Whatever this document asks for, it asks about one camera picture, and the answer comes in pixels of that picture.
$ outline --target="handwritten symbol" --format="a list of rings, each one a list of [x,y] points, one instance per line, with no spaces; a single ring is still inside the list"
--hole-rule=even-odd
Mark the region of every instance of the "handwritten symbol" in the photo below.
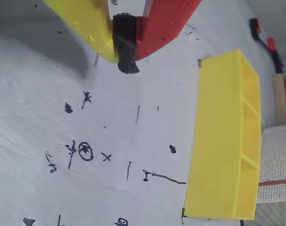
[[[89,92],[85,92],[85,91],[83,91],[83,93],[84,93],[85,97],[84,97],[84,100],[83,100],[82,109],[84,108],[84,105],[85,105],[86,101],[89,101],[91,103],[90,93]]]
[[[173,145],[169,146],[171,153],[175,154],[176,153],[176,149]]]
[[[69,114],[73,112],[72,107],[68,103],[65,103],[65,111]]]
[[[24,218],[22,221],[24,222],[24,224],[25,224],[26,226],[32,226],[36,220]]]
[[[167,179],[167,180],[169,180],[169,181],[172,181],[172,182],[175,182],[175,183],[177,183],[177,184],[179,184],[179,185],[185,185],[186,184],[186,182],[178,182],[177,180],[174,180],[174,179],[171,179],[171,178],[169,178],[169,177],[167,177],[167,176],[164,176],[164,175],[160,175],[160,174],[157,174],[157,173],[151,173],[151,172],[148,172],[148,171],[146,171],[146,170],[144,170],[143,169],[143,172],[145,173],[145,178],[144,178],[144,181],[148,181],[149,179],[148,179],[148,174],[151,174],[152,176],[155,176],[155,177],[159,177],[159,178],[165,178],[165,179]]]
[[[90,153],[90,157],[86,158],[84,157],[81,152],[84,152],[85,155],[87,156],[87,153]],[[92,148],[90,147],[89,143],[87,142],[82,142],[79,144],[79,155],[84,161],[91,161],[94,158],[94,155],[92,153]]]
[[[45,157],[47,158],[48,162],[49,162],[49,166],[53,167],[53,169],[50,170],[50,173],[53,173],[55,171],[57,171],[57,168],[55,167],[55,164],[53,164],[48,157],[52,157],[50,154],[45,154]]]
[[[131,161],[129,161],[129,165],[128,165],[128,169],[127,169],[127,181],[128,181],[128,176],[129,176],[129,168],[130,168],[130,165],[132,164]]]
[[[102,155],[104,155],[105,159],[103,161],[106,161],[106,160],[110,160],[110,157],[111,157],[111,154],[109,156],[105,155],[103,152],[101,152]]]
[[[117,6],[117,5],[118,5],[118,0],[111,0],[111,3],[112,3],[113,5],[115,5],[115,6]]]
[[[57,226],[64,226],[64,225],[60,225],[60,221],[61,221],[61,214],[59,214],[59,218],[58,218],[58,224],[57,224]]]
[[[72,164],[73,155],[74,155],[74,153],[77,151],[77,150],[75,149],[75,141],[73,140],[73,146],[72,146],[72,148],[70,147],[70,145],[66,145],[66,147],[67,147],[67,149],[70,151],[69,154],[71,155],[71,158],[70,158],[69,164],[68,164],[68,169],[70,169],[71,164]]]
[[[124,218],[119,218],[119,219],[118,219],[118,222],[115,223],[115,225],[118,225],[118,226],[128,226],[128,221],[125,220]]]
[[[182,222],[182,224],[184,225],[184,220],[183,220],[183,218],[186,218],[187,216],[185,216],[185,208],[182,208],[182,210],[181,210],[181,222]]]

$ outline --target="black marker drawing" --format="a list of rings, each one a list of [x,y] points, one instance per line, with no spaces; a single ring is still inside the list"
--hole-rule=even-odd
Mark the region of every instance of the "black marker drawing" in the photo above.
[[[45,154],[45,157],[47,158],[48,162],[49,162],[49,166],[53,167],[53,169],[50,170],[50,173],[53,173],[55,171],[57,171],[57,168],[55,167],[55,164],[53,164],[48,157],[52,157],[50,154]]]
[[[141,108],[141,105],[138,106],[137,119],[135,120],[135,124],[137,124],[139,121],[139,110],[140,110],[140,108]]]
[[[176,149],[173,145],[169,145],[170,151],[171,153],[175,154],[176,153]]]
[[[84,157],[81,152],[84,152],[85,155],[87,156],[87,153],[90,153],[90,157]],[[79,155],[84,161],[91,161],[94,158],[94,155],[92,153],[92,148],[90,147],[89,143],[87,142],[82,142],[79,144]]]
[[[169,178],[169,177],[167,177],[167,176],[164,176],[164,175],[160,175],[160,174],[157,174],[157,173],[151,173],[151,172],[148,172],[148,171],[146,171],[146,170],[144,170],[143,169],[143,172],[145,173],[145,178],[144,178],[144,181],[148,181],[148,174],[151,174],[152,176],[156,176],[156,177],[159,177],[159,178],[165,178],[165,179],[167,179],[167,180],[169,180],[169,181],[172,181],[172,182],[175,182],[175,183],[177,183],[177,184],[179,184],[179,185],[185,185],[186,184],[186,182],[178,182],[177,180],[174,180],[174,179],[171,179],[171,178]]]
[[[57,226],[64,226],[64,225],[60,225],[60,221],[61,221],[61,214],[59,214],[59,218],[58,218],[58,224],[57,224]]]
[[[89,92],[85,92],[85,91],[83,91],[83,93],[84,93],[85,97],[84,97],[84,100],[83,100],[82,109],[84,108],[84,105],[85,105],[86,101],[91,102],[91,100],[90,100],[91,99],[90,93]]]
[[[97,53],[97,55],[96,55],[94,67],[97,67],[98,60],[99,60],[99,53]]]
[[[65,103],[65,111],[69,114],[73,112],[72,107],[67,102]]]
[[[131,161],[129,161],[129,165],[128,165],[128,169],[127,169],[127,181],[128,181],[128,177],[129,177],[129,168],[130,168],[130,165],[132,164]]]
[[[118,5],[118,0],[111,0],[111,3],[112,3],[113,5],[115,5],[115,6],[117,6],[117,5]]]
[[[187,216],[185,216],[185,208],[182,208],[182,210],[181,210],[181,222],[182,222],[182,224],[184,225],[184,220],[183,220],[183,218],[186,218]]]
[[[105,157],[105,159],[103,161],[106,161],[106,160],[111,161],[110,160],[111,154],[109,156],[105,155],[103,152],[101,152],[101,154],[104,155],[104,157]]]
[[[118,226],[128,226],[128,221],[124,218],[119,218],[118,219],[118,222],[115,223],[115,225],[118,225]]]
[[[32,226],[36,220],[24,218],[22,221],[24,222],[24,224],[25,224],[26,226]]]
[[[75,141],[73,140],[73,146],[72,147],[70,147],[70,145],[66,145],[66,147],[67,147],[67,149],[70,151],[70,156],[71,156],[71,158],[70,158],[70,160],[69,160],[69,164],[68,164],[68,169],[70,169],[70,167],[71,167],[71,164],[72,164],[72,158],[73,158],[73,155],[74,155],[74,153],[77,151],[76,149],[75,149]]]
[[[201,67],[202,60],[198,59],[197,61],[198,61],[198,67]]]

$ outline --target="black line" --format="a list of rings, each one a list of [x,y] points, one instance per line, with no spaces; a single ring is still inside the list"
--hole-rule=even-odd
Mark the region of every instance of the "black line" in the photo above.
[[[190,25],[190,24],[186,24],[189,28],[191,28],[191,29],[193,29],[194,31],[196,31],[196,28],[195,27],[193,27],[192,25]]]
[[[68,169],[70,169],[70,167],[71,167],[73,154],[74,154],[74,152],[70,153],[71,158],[70,158],[70,160],[69,160]]]
[[[98,60],[99,60],[99,53],[97,53],[97,55],[96,55],[94,67],[97,67]]]
[[[186,218],[187,216],[185,216],[185,208],[182,208],[182,210],[181,210],[181,222],[182,222],[182,224],[184,225],[184,220],[183,220],[183,218]]]
[[[60,220],[61,220],[61,214],[59,214],[59,219],[58,219],[58,225],[57,226],[60,226]]]
[[[159,177],[159,178],[165,178],[165,179],[167,179],[167,180],[169,180],[169,181],[172,181],[172,182],[175,182],[175,183],[177,183],[177,184],[179,184],[179,185],[185,185],[186,184],[186,182],[179,182],[179,181],[177,181],[177,180],[174,180],[174,179],[171,179],[171,178],[169,178],[169,177],[167,177],[167,176],[164,176],[164,175],[161,175],[161,174],[157,174],[157,173],[154,173],[154,172],[148,172],[148,171],[146,171],[146,170],[144,170],[143,169],[143,172],[145,173],[145,175],[146,175],[146,178],[144,179],[144,181],[148,181],[148,179],[147,179],[147,175],[148,174],[151,174],[152,176],[156,176],[156,177]]]
[[[128,177],[129,177],[129,168],[130,168],[131,163],[132,163],[132,162],[129,161],[128,170],[127,170],[127,181],[128,181]]]
[[[138,124],[139,121],[139,110],[141,108],[141,105],[138,106],[138,111],[137,111],[137,119],[135,120],[135,124]]]

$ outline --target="red tool tip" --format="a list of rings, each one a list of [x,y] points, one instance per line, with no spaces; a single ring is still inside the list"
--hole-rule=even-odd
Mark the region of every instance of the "red tool tip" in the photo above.
[[[269,46],[269,49],[271,51],[275,51],[276,50],[276,44],[275,44],[275,40],[272,37],[267,38],[267,44]]]

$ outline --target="wall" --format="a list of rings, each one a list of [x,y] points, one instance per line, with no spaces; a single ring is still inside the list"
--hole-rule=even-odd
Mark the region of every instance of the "wall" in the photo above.
[[[286,76],[286,0],[246,0],[268,36],[275,38]]]

